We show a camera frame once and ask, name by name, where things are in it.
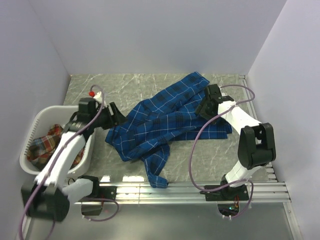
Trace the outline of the blue plaid long sleeve shirt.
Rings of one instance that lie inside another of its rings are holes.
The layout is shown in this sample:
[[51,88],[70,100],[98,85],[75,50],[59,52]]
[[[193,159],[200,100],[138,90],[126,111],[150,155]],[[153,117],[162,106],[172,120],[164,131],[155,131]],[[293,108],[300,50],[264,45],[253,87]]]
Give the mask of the blue plaid long sleeve shirt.
[[105,142],[122,161],[141,160],[150,185],[165,189],[168,181],[160,173],[170,156],[169,142],[194,140],[207,122],[195,111],[209,83],[193,72],[140,101],[128,113],[126,123],[108,131]]

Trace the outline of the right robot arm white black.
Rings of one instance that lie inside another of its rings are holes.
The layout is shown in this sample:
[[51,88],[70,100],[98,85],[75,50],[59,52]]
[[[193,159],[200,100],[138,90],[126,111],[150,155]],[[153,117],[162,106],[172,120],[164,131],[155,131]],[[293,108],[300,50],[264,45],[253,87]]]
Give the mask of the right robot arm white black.
[[276,146],[273,126],[262,123],[240,108],[245,100],[235,101],[221,93],[221,87],[210,84],[204,89],[204,98],[195,110],[198,117],[207,122],[195,137],[198,141],[204,129],[210,125],[217,127],[228,123],[239,135],[237,162],[225,174],[220,186],[196,186],[202,194],[220,195],[231,200],[240,193],[252,175],[276,159]]

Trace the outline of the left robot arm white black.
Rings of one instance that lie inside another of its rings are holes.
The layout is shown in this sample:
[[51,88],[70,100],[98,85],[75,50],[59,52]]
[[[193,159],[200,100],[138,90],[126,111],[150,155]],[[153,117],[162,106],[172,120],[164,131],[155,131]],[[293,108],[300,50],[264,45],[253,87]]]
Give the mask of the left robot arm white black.
[[59,145],[33,182],[21,187],[24,214],[28,217],[62,222],[70,206],[80,200],[102,201],[98,177],[81,176],[65,187],[68,172],[87,146],[95,129],[108,130],[127,118],[114,102],[106,105],[102,97],[82,98],[64,127]]

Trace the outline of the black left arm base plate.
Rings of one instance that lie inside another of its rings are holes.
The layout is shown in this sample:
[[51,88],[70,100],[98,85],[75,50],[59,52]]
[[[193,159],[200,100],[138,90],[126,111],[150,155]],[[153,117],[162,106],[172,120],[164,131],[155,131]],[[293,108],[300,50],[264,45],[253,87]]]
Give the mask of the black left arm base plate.
[[81,197],[76,202],[104,202],[105,200],[115,200],[117,195],[117,187],[112,186],[100,186],[92,191],[87,196]]

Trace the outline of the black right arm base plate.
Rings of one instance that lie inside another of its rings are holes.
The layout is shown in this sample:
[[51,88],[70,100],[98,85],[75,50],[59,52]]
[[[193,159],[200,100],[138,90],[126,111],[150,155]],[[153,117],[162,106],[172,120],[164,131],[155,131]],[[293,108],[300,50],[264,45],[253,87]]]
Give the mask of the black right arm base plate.
[[218,191],[208,192],[208,191],[200,191],[202,195],[205,195],[205,200],[207,202],[212,201],[247,201],[249,200],[248,189],[245,184],[238,187],[226,187]]

